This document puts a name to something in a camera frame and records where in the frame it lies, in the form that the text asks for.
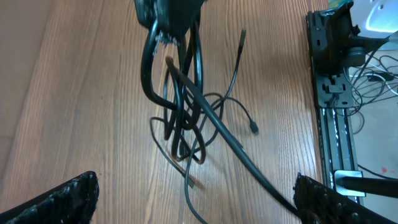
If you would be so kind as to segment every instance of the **wood grain surface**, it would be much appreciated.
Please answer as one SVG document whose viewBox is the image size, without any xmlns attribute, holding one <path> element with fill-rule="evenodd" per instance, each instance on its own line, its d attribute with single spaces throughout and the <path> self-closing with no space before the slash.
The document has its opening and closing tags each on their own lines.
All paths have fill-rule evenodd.
<svg viewBox="0 0 398 224">
<path fill-rule="evenodd" d="M 259 135 L 250 132 L 247 117 L 233 103 L 226 104 L 223 121 L 291 202 L 297 172 L 321 179 L 305 15 L 326 8 L 326 0 L 219 0 L 207 1 L 201 10 L 205 92 L 227 90 L 246 25 L 232 96 L 248 108 Z M 181 175 L 150 136 L 149 118 L 162 110 L 141 87 L 146 35 L 133 0 L 53 0 L 0 183 L 0 212 L 93 170 L 100 189 L 95 223 L 198 222 L 185 202 Z M 153 66 L 158 93 L 166 55 L 175 57 L 176 48 L 158 51 Z M 162 139 L 163 126 L 155 127 Z M 205 139 L 212 130 L 208 123 Z M 205 163 L 191 168 L 201 187 L 190 190 L 206 221 L 299 222 L 220 136 L 207 151 Z"/>
<path fill-rule="evenodd" d="M 51 1 L 0 1 L 0 136 L 15 135 Z"/>
<path fill-rule="evenodd" d="M 8 156 L 12 144 L 11 137 L 0 136 L 0 183 L 7 167 Z"/>
</svg>

